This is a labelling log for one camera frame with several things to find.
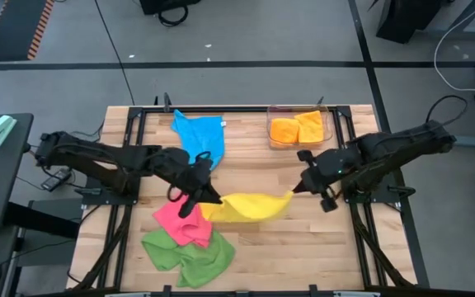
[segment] clear plastic bin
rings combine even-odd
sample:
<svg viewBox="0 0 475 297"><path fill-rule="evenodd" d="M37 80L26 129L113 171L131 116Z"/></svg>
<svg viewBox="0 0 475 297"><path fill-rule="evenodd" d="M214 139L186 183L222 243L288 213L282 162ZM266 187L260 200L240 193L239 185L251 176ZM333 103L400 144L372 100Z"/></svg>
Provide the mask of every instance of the clear plastic bin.
<svg viewBox="0 0 475 297"><path fill-rule="evenodd" d="M273 139L270 128L272 125L273 119L285 118L285 119L294 119L294 116L312 112L320 111L322 116L322 126L323 126L323 140L318 142L306 142L306 143L284 143L279 140ZM324 142L331 139L333 136L331 130L329 129L329 124L327 117L329 116L329 110L327 106L316 105L316 106L269 106L267 108L267 134L269 135L269 145L272 149L315 149L319 147Z"/></svg>

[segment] cloth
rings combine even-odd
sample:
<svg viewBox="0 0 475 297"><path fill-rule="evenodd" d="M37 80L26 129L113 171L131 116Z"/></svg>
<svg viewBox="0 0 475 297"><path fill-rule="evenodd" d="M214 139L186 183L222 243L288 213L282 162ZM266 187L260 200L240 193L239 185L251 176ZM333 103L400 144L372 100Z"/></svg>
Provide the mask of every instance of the cloth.
<svg viewBox="0 0 475 297"><path fill-rule="evenodd" d="M153 213L153 217L178 245L195 243L207 248L212 234L212 223L201 215L200 207L195 205L190 215L184 219L179 217L179 210L187 199L188 195L184 195L179 201L166 203Z"/></svg>
<svg viewBox="0 0 475 297"><path fill-rule="evenodd" d="M320 111L306 112L295 115L294 118L299 122L299 143L311 144L323 141L323 123Z"/></svg>
<svg viewBox="0 0 475 297"><path fill-rule="evenodd" d="M199 288L227 269L234 258L234 247L216 231L210 245L202 248L193 243L181 247L164 229L146 234L142 245L159 271L169 271L179 265L178 287Z"/></svg>
<svg viewBox="0 0 475 297"><path fill-rule="evenodd" d="M299 122L295 119L276 118L270 122L270 138L281 144L298 143Z"/></svg>
<svg viewBox="0 0 475 297"><path fill-rule="evenodd" d="M265 194L231 194L221 197L223 204L200 203L205 219L213 222L259 222L276 217L290 202L293 192L283 197Z"/></svg>
<svg viewBox="0 0 475 297"><path fill-rule="evenodd" d="M190 155L190 164L195 163L198 154L210 152L209 158L214 162L210 170L214 170L224 155L223 117L188 119L178 110L173 115L171 128L179 134L182 148Z"/></svg>

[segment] orange and black striped mat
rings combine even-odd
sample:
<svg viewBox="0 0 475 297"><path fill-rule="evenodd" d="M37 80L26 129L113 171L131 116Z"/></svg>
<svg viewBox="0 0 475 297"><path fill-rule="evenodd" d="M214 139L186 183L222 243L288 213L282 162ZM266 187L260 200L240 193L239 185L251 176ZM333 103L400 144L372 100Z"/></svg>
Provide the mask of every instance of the orange and black striped mat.
<svg viewBox="0 0 475 297"><path fill-rule="evenodd" d="M5 0L0 11L0 62L36 57L54 0Z"/></svg>

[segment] wooden tabletop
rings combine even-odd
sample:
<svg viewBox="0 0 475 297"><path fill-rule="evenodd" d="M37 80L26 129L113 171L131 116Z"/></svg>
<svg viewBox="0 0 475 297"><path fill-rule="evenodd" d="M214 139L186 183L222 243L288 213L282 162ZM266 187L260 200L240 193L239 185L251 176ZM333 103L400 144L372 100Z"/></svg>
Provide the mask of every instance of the wooden tabletop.
<svg viewBox="0 0 475 297"><path fill-rule="evenodd" d="M109 107L101 142L121 146L127 106ZM371 105L351 106L357 135L378 131ZM273 150L268 146L264 113L199 113L188 117L222 115L225 155L212 173L214 188L223 196L231 193L268 193L282 196L299 181L306 168L295 150ZM150 114L146 119L143 144L181 147L178 135L170 129L173 114ZM334 133L332 118L329 126ZM135 139L136 128L132 139ZM317 153L338 148L333 137ZM157 271L141 245L142 237L159 225L152 213L166 202L167 183L157 177L141 181L139 203L134 207L125 255L122 291L162 291L164 285L176 288L178 267ZM250 224L214 224L235 248L232 265L200 291L232 290L320 290L363 289L348 205L339 201L337 210L325 214L317 196L297 194L285 214L273 221ZM373 205L379 243L390 261L412 283L416 282L412 260L400 214L386 205ZM82 279L104 247L109 206L102 206L80 228L71 275ZM119 210L119 221L123 210ZM372 281L376 284L374 259L366 248ZM116 254L111 257L107 284L112 284ZM75 286L71 280L68 287Z"/></svg>

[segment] pink cloth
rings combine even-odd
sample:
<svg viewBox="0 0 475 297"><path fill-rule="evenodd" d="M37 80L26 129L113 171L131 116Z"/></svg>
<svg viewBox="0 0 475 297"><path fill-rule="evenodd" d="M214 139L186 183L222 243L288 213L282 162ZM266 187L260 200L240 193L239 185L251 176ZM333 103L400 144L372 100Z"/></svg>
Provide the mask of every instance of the pink cloth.
<svg viewBox="0 0 475 297"><path fill-rule="evenodd" d="M207 248L212 234L212 223L203 217L198 205L194 206L190 215L184 219L180 218L179 209L186 199L188 196L184 195L177 202L166 203L153 213L153 217L178 245L184 246L193 242Z"/></svg>

